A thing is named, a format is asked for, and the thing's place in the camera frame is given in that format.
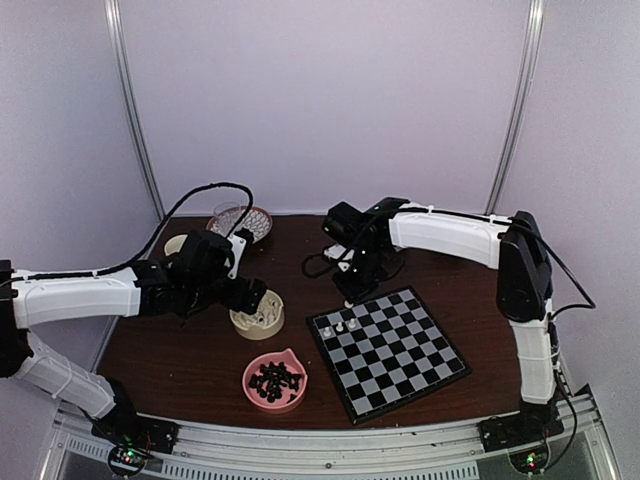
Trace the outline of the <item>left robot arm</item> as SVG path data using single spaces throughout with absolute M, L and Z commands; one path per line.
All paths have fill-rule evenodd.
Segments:
M 212 304 L 256 313 L 267 287 L 239 276 L 252 236 L 189 232 L 179 250 L 160 260 L 84 272 L 35 273 L 1 263 L 1 375 L 23 379 L 103 420 L 123 444 L 137 442 L 144 424 L 116 381 L 88 372 L 46 346 L 36 325 L 94 317 L 182 319 Z

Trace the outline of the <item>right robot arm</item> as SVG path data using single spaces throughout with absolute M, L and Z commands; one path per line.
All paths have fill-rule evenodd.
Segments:
M 550 426 L 545 404 L 555 391 L 552 266 L 530 213 L 474 215 L 386 197 L 366 211 L 340 202 L 328 211 L 322 229 L 334 242 L 323 254 L 337 266 L 334 282 L 351 303 L 388 279 L 383 258 L 404 249 L 441 253 L 495 270 L 497 308 L 514 334 L 521 400 L 529 405 L 514 417 L 513 433 L 530 442 Z

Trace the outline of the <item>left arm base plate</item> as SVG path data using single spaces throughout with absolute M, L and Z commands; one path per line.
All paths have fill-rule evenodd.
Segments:
M 171 454 L 179 426 L 177 423 L 138 415 L 114 407 L 102 418 L 86 414 L 92 424 L 91 433 L 112 444 L 132 447 L 143 452 Z

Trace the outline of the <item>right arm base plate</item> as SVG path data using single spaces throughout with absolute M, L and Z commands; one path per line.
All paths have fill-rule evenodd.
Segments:
M 484 451 L 493 452 L 542 442 L 563 433 L 564 425 L 555 406 L 523 403 L 517 413 L 481 421 L 478 431 Z

